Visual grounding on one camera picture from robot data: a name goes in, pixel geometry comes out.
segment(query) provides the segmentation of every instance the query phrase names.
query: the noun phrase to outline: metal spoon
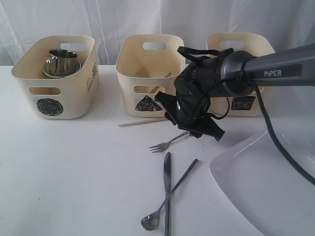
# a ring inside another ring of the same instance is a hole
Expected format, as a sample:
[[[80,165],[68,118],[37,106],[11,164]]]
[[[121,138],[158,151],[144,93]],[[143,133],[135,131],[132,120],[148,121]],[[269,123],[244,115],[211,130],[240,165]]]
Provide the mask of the metal spoon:
[[[171,195],[175,192],[175,190],[179,187],[179,185],[186,179],[186,177],[191,173],[191,171],[196,167],[199,160],[194,159],[192,164],[188,167],[186,172],[183,174],[183,176],[180,178],[180,180],[177,182],[177,184],[174,186],[174,188],[169,192],[167,197],[165,198],[164,202],[161,204],[161,206],[157,209],[157,211],[153,212],[150,215],[147,215],[141,220],[141,225],[145,230],[153,231],[158,227],[159,223],[159,214],[161,213],[161,210],[163,209],[163,206],[165,203],[169,200]]]

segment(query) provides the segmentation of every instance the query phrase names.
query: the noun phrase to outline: basket handle hole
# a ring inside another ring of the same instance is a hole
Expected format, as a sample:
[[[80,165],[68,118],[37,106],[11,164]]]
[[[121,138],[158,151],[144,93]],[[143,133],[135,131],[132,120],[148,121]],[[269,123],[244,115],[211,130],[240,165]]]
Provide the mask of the basket handle hole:
[[[136,85],[133,87],[133,91],[135,93],[157,94],[158,92],[165,92],[165,88],[162,86]]]
[[[68,50],[68,51],[75,51],[75,52],[85,51],[85,46],[82,43],[62,43],[60,45],[60,48]]]
[[[161,42],[146,42],[143,44],[144,50],[165,50],[166,43]]]
[[[243,41],[230,41],[230,40],[225,40],[220,43],[220,47],[223,49],[227,48],[233,48],[235,50],[240,50],[244,48],[245,44]]]
[[[61,91],[59,88],[52,87],[29,87],[30,93],[34,95],[60,95]]]

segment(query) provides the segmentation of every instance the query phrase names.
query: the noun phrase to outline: black circle label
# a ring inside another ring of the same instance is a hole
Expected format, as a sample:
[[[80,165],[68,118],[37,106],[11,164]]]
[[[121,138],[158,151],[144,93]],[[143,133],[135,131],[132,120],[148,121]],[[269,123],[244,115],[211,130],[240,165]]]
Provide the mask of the black circle label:
[[[63,112],[63,106],[59,101],[51,98],[43,98],[37,101],[38,110],[46,116],[55,117]]]

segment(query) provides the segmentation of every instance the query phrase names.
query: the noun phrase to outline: white tray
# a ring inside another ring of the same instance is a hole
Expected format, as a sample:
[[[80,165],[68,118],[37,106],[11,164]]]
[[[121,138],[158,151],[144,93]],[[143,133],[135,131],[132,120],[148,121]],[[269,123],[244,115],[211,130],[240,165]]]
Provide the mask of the white tray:
[[[284,135],[278,138],[300,165],[315,171],[312,145]],[[263,235],[315,234],[315,186],[279,153],[267,131],[216,157],[210,172],[234,206]]]

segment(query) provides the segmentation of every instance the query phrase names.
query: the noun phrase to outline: white backdrop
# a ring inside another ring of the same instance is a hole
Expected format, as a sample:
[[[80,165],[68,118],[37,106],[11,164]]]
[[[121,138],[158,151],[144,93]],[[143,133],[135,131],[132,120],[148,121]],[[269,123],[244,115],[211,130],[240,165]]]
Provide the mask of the white backdrop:
[[[100,64],[115,64],[124,40],[139,33],[205,48],[209,34],[253,32],[278,51],[315,42],[314,9],[315,0],[0,0],[0,65],[58,34],[95,38]]]

